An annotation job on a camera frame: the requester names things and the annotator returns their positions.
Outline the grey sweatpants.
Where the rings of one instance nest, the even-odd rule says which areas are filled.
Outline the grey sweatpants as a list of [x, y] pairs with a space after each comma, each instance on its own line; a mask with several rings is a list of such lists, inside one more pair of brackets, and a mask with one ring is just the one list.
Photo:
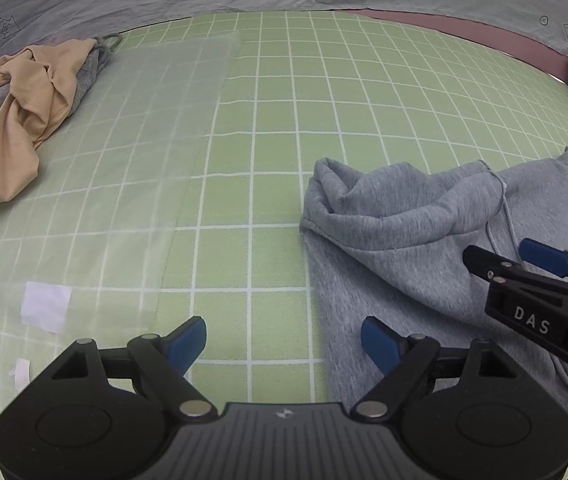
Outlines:
[[406, 162], [365, 174], [323, 158], [300, 234], [333, 399], [352, 405], [379, 381], [360, 339], [372, 315], [446, 347], [489, 338], [568, 406], [568, 364], [489, 318], [488, 286], [462, 259], [470, 245], [515, 259], [527, 237], [568, 249], [568, 151], [498, 172], [470, 162], [439, 174]]

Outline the green grid cutting mat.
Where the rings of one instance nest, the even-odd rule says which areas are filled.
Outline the green grid cutting mat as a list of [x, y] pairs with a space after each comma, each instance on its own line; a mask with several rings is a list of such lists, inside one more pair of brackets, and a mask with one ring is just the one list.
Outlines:
[[493, 169], [568, 148], [568, 87], [510, 56], [347, 13], [197, 16], [127, 32], [0, 205], [0, 411], [80, 337], [193, 315], [212, 402], [326, 396], [298, 223], [315, 162]]

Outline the beige crumpled garment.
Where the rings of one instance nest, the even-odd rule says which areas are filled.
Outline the beige crumpled garment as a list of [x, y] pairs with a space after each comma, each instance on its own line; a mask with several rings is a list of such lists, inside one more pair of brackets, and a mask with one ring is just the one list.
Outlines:
[[29, 46], [0, 57], [0, 203], [13, 200], [38, 174], [36, 149], [69, 116], [78, 72], [97, 40], [70, 39], [57, 46]]

